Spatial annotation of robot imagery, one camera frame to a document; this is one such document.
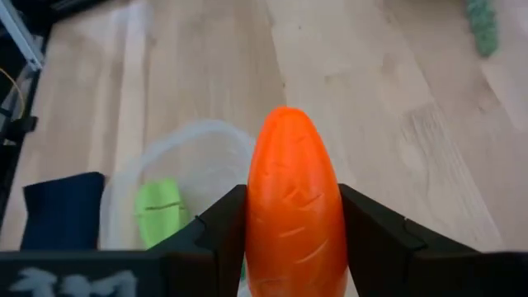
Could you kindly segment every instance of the orange toy carrot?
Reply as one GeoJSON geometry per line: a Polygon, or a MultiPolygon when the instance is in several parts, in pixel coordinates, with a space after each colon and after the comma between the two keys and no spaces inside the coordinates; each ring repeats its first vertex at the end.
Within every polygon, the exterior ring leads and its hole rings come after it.
{"type": "Polygon", "coordinates": [[[302,111],[280,107],[258,136],[247,182],[246,257],[254,297],[342,297],[347,244],[337,180],[302,111]]]}

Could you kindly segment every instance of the navy blue cloth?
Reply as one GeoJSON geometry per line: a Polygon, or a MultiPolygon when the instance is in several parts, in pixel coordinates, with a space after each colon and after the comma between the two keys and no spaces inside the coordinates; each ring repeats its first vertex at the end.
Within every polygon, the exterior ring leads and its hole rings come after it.
{"type": "Polygon", "coordinates": [[[24,187],[27,223],[21,250],[97,249],[105,177],[89,172],[24,187]]]}

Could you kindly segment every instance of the wood grain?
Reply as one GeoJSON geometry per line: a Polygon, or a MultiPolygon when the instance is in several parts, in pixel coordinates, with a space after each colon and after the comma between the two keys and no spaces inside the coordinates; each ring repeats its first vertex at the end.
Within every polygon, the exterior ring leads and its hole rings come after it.
{"type": "Polygon", "coordinates": [[[23,186],[111,175],[199,119],[256,136],[287,104],[312,118],[340,182],[474,248],[526,249],[528,11],[497,11],[489,60],[462,0],[111,0],[64,21],[0,248],[20,245],[23,186]]]}

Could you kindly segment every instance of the cable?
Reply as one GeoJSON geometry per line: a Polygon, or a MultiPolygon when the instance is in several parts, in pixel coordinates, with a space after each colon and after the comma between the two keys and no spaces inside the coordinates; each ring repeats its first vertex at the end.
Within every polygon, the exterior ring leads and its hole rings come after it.
{"type": "Polygon", "coordinates": [[[22,91],[18,87],[17,82],[2,67],[0,67],[0,72],[3,73],[3,75],[5,75],[5,77],[11,81],[13,87],[15,87],[16,89],[16,92],[18,92],[18,98],[20,100],[20,115],[18,116],[18,118],[20,119],[24,115],[24,110],[26,109],[26,102],[24,101],[24,97],[22,96],[22,91]]]}

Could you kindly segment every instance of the green toy in corner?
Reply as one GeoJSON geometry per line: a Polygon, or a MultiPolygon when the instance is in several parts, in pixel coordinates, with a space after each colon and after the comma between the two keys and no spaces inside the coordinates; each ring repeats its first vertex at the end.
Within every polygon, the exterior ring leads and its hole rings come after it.
{"type": "Polygon", "coordinates": [[[178,232],[191,221],[176,181],[164,178],[141,186],[135,202],[139,233],[146,248],[151,248],[178,232]]]}
{"type": "Polygon", "coordinates": [[[467,0],[467,13],[477,51],[489,57],[498,48],[498,30],[492,0],[467,0]]]}

